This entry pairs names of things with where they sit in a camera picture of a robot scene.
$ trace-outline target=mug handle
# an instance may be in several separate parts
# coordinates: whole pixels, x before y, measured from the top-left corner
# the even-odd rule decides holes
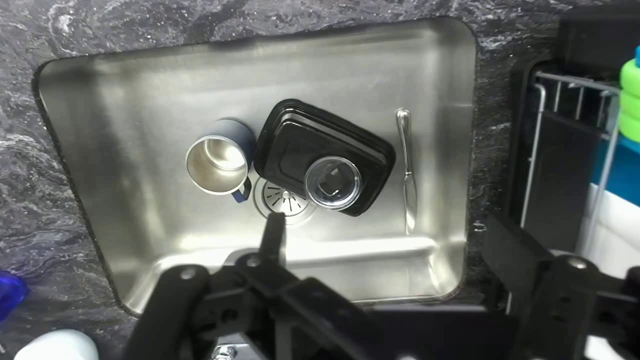
[[[244,191],[240,192],[240,189],[234,191],[233,193],[231,193],[231,195],[234,197],[234,200],[236,200],[236,202],[240,203],[243,201],[246,201],[247,199],[249,199],[249,194],[251,193],[251,179],[249,179],[249,177],[247,177],[244,180]]]

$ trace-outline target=green sponge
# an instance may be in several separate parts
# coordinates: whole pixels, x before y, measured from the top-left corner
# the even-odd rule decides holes
[[[640,142],[640,68],[636,66],[636,59],[629,60],[622,66],[620,86],[620,132],[627,138]]]

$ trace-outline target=blue bottle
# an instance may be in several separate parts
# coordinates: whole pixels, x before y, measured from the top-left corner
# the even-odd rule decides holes
[[[0,322],[9,315],[27,295],[27,286],[17,276],[0,271]]]

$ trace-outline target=sink basin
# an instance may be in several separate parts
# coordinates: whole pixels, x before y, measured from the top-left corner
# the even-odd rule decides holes
[[[438,300],[460,283],[476,41],[435,18],[282,37],[55,60],[36,92],[117,297],[140,313],[163,270],[214,272],[255,249],[270,211],[287,214],[287,268],[352,301]],[[189,146],[220,118],[256,137],[295,98],[366,128],[398,155],[359,217],[298,199],[250,172],[251,199],[190,180]],[[394,118],[413,119],[415,231],[404,233],[403,159]]]

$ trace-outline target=granite countertop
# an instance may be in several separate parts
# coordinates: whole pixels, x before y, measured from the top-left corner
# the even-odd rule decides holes
[[[557,14],[588,0],[18,0],[0,4],[0,269],[31,293],[0,325],[0,359],[55,328],[79,329],[117,359],[135,319],[117,307],[95,246],[31,93],[54,58],[453,16],[476,34],[478,58],[465,285],[478,303],[485,210],[504,183],[508,75],[550,47]]]

